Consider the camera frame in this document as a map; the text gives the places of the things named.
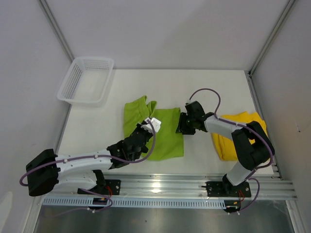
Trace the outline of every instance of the yellow cloth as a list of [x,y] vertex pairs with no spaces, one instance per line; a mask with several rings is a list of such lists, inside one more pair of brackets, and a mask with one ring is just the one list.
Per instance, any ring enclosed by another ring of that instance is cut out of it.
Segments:
[[[237,115],[223,115],[222,118],[233,121],[239,121],[243,123],[250,123],[252,121],[257,121],[262,126],[264,132],[267,134],[266,123],[264,122],[264,120],[260,118],[258,113],[248,114],[248,112],[243,112]],[[216,151],[221,160],[224,161],[238,160],[234,144],[230,139],[216,133],[212,133],[212,138],[214,141],[214,145],[216,147]]]

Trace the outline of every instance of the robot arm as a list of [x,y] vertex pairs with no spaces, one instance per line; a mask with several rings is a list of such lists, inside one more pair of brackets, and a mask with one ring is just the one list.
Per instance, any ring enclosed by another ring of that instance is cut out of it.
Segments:
[[53,149],[41,152],[26,166],[30,196],[40,196],[51,191],[78,192],[81,189],[103,194],[106,186],[103,172],[135,163],[141,153],[147,153],[147,142],[160,129],[155,118],[137,124],[133,133],[106,149],[78,155],[56,155]]
[[[228,195],[232,192],[235,193],[240,185],[252,174],[253,170],[270,158],[270,153],[263,142],[241,125],[255,131],[268,144],[272,153],[275,153],[270,140],[256,121],[245,124],[230,120],[219,120],[214,113],[205,114],[202,106],[197,101],[186,104],[186,110],[187,113],[181,113],[180,115],[177,132],[190,135],[195,134],[196,130],[217,133],[229,138],[234,143],[238,162],[223,177],[223,188]],[[254,139],[255,143],[251,144],[250,139]]]

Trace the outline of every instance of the green towel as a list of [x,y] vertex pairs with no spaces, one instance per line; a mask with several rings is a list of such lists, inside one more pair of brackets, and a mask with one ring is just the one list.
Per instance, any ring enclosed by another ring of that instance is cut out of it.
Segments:
[[[178,126],[180,108],[156,109],[156,101],[146,104],[147,96],[143,96],[134,102],[124,106],[124,136],[128,137],[136,128],[137,123],[141,123],[147,117],[160,120],[161,128],[156,134],[156,142],[153,153],[149,160],[164,160],[174,157],[184,156],[184,139],[181,133],[176,133]],[[153,138],[147,143],[150,149]]]

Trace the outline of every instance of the perforated metal strip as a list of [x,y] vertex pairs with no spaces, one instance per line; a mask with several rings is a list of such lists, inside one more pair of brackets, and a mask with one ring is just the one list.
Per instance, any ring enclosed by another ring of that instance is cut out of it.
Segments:
[[[114,207],[140,208],[182,208],[182,209],[225,209],[223,200],[189,200],[189,199],[148,199],[148,198],[111,198]],[[92,204],[91,197],[48,196],[43,205],[61,206],[105,206]]]

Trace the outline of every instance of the gray floor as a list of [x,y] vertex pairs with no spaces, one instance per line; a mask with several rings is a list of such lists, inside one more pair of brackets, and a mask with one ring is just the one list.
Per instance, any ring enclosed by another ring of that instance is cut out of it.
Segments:
[[284,201],[257,201],[240,216],[223,210],[111,208],[92,214],[43,206],[35,233],[293,233]]

